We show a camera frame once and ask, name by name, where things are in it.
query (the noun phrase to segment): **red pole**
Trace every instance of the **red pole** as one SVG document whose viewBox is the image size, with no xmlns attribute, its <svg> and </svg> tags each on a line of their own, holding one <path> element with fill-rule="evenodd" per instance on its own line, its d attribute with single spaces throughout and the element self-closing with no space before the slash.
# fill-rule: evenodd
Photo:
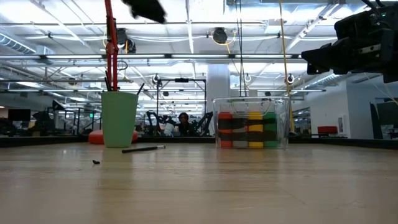
<svg viewBox="0 0 398 224">
<path fill-rule="evenodd" d="M 106 46 L 106 54 L 108 59 L 108 80 L 111 82 L 112 77 L 112 66 L 113 66 L 113 90 L 118 90 L 118 40 L 116 37 L 116 28 L 114 26 L 114 19 L 112 13 L 112 3 L 111 0 L 105 0 L 106 16 L 109 18 L 111 27 L 111 42 L 108 42 Z"/>
</svg>

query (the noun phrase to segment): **transparent box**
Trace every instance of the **transparent box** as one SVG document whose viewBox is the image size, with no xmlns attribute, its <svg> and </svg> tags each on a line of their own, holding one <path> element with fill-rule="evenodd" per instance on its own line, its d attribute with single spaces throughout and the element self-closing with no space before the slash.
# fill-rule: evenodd
<svg viewBox="0 0 398 224">
<path fill-rule="evenodd" d="M 218 148 L 287 149 L 288 96 L 216 98 L 213 109 Z"/>
</svg>

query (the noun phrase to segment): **white pillar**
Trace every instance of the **white pillar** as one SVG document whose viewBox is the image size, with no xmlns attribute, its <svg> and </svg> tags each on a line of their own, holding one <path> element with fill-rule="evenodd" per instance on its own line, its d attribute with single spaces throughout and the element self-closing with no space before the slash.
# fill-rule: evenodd
<svg viewBox="0 0 398 224">
<path fill-rule="evenodd" d="M 213 99 L 229 97 L 229 69 L 227 65 L 209 64 L 206 76 L 207 112 L 213 111 Z M 210 134 L 214 134 L 214 122 L 210 123 Z"/>
</svg>

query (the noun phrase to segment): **table surface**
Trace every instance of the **table surface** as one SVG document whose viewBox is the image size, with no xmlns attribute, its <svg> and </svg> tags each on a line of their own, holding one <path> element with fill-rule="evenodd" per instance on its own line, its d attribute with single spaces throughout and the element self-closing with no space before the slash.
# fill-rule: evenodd
<svg viewBox="0 0 398 224">
<path fill-rule="evenodd" d="M 0 149 L 0 223 L 398 223 L 398 151 L 166 146 Z"/>
</svg>

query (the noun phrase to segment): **green cup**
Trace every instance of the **green cup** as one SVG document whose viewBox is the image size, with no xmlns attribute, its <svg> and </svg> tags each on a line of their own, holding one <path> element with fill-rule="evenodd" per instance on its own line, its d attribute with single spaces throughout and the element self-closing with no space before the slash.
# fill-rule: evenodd
<svg viewBox="0 0 398 224">
<path fill-rule="evenodd" d="M 104 143 L 106 147 L 130 147 L 136 126 L 138 96 L 120 91 L 101 95 Z"/>
</svg>

